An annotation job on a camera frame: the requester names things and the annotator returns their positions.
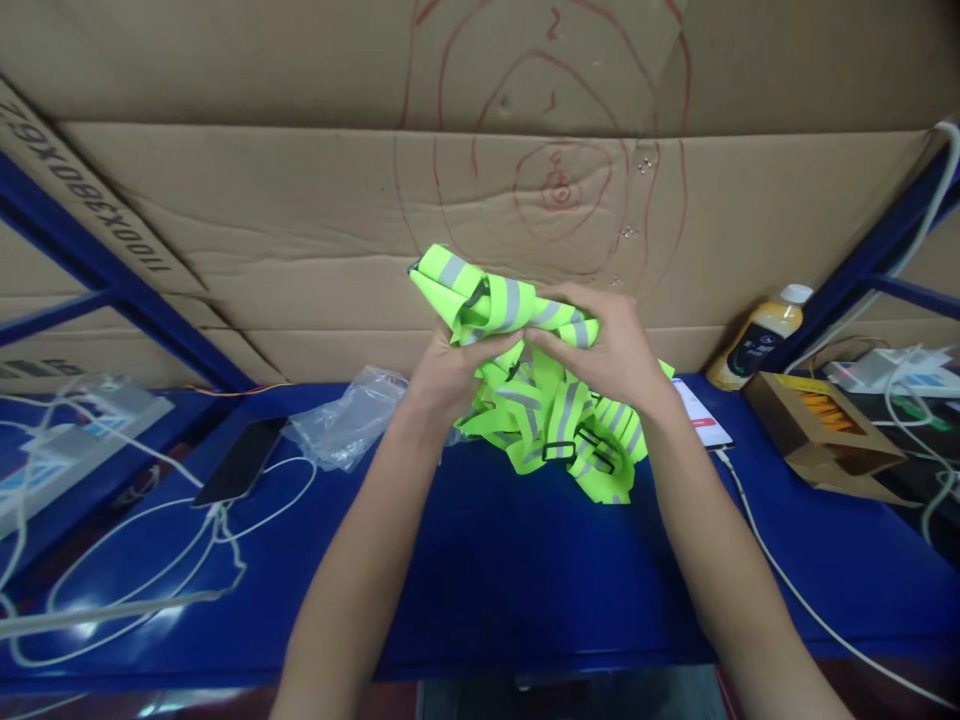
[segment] phone screen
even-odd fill
[[[238,500],[249,494],[280,440],[287,418],[247,425],[194,499],[193,507]]]

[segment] orange wire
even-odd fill
[[[244,397],[245,395],[257,395],[259,393],[266,392],[267,390],[273,390],[274,388],[278,388],[278,387],[286,387],[288,385],[293,385],[293,383],[276,383],[274,385],[261,385],[260,387],[256,387],[253,390],[247,390],[246,392],[242,392],[242,393],[218,393],[218,392],[213,392],[213,390],[205,390],[204,388],[198,388],[196,385],[187,385],[186,388],[187,390],[193,390],[194,392],[198,392],[201,395],[210,395],[211,397]]]

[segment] bottle cap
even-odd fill
[[[787,285],[780,293],[780,297],[793,305],[802,305],[810,299],[811,295],[813,295],[813,289],[806,285]]]

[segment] bottle label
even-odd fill
[[[750,323],[733,352],[727,355],[727,369],[737,377],[750,377],[760,369],[767,353],[782,342],[783,337],[773,330]]]

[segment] hand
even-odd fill
[[[467,347],[450,346],[450,328],[439,322],[426,352],[413,371],[404,404],[422,410],[449,429],[466,414],[477,394],[477,367],[505,353],[522,339],[522,333],[498,335]]]
[[[576,283],[544,288],[537,294],[586,310],[600,321],[600,335],[589,350],[568,345],[547,330],[524,331],[528,342],[563,363],[592,390],[641,412],[676,395],[650,349],[632,297]]]

